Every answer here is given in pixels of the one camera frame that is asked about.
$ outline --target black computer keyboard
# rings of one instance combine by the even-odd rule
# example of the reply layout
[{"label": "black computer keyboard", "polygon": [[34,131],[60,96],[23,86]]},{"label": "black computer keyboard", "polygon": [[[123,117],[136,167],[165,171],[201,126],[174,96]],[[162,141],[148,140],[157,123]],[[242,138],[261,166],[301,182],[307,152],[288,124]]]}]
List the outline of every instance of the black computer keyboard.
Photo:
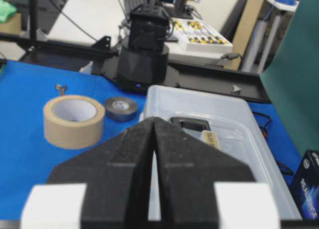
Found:
[{"label": "black computer keyboard", "polygon": [[124,0],[126,15],[130,16],[132,10],[136,9],[138,6],[146,2],[147,0]]}]

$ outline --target masking tape roll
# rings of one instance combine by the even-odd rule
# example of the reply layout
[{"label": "masking tape roll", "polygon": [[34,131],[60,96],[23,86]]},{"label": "masking tape roll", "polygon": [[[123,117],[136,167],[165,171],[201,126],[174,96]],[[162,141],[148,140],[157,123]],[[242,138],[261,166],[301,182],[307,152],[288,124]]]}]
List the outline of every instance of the masking tape roll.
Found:
[{"label": "masking tape roll", "polygon": [[57,97],[46,103],[43,114],[44,136],[54,146],[83,149],[101,140],[105,109],[92,98]]}]

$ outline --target white wall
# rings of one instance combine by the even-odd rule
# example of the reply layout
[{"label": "white wall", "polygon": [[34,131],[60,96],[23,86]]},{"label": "white wall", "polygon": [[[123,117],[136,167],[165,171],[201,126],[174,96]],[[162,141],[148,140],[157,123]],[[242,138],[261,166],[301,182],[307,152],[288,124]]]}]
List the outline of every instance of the white wall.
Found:
[{"label": "white wall", "polygon": [[221,31],[238,0],[201,0],[200,3],[190,1],[197,8],[203,19]]}]

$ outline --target blue cable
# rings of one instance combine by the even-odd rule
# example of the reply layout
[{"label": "blue cable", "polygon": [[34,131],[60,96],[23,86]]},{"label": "blue cable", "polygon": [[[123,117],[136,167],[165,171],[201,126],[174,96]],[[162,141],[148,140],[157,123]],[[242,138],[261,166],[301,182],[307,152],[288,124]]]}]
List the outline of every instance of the blue cable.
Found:
[{"label": "blue cable", "polygon": [[266,21],[269,18],[270,14],[272,13],[273,10],[274,10],[274,5],[271,6],[270,10],[268,11],[266,16],[264,17],[263,21]]}]

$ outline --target small metal part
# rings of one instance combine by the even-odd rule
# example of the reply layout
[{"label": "small metal part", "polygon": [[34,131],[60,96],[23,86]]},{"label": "small metal part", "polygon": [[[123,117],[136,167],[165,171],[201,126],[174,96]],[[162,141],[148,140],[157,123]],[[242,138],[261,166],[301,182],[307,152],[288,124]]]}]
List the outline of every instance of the small metal part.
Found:
[{"label": "small metal part", "polygon": [[34,46],[31,46],[30,48],[28,48],[29,52],[32,52],[34,50]]},{"label": "small metal part", "polygon": [[94,45],[91,46],[91,48],[95,49],[110,49],[111,48],[111,37],[104,36],[99,41],[97,41]]},{"label": "small metal part", "polygon": [[238,87],[237,85],[233,85],[233,91],[231,92],[232,94],[240,94],[241,88]]},{"label": "small metal part", "polygon": [[93,71],[93,61],[90,61],[87,65],[80,69],[79,73],[91,74]]},{"label": "small metal part", "polygon": [[62,86],[62,85],[60,85],[60,84],[56,84],[56,85],[55,85],[55,89],[59,91],[59,95],[60,95],[60,96],[63,96],[63,95],[65,94],[65,91],[67,90],[67,88],[68,88],[68,87],[65,86],[65,85],[64,85],[64,86]]}]

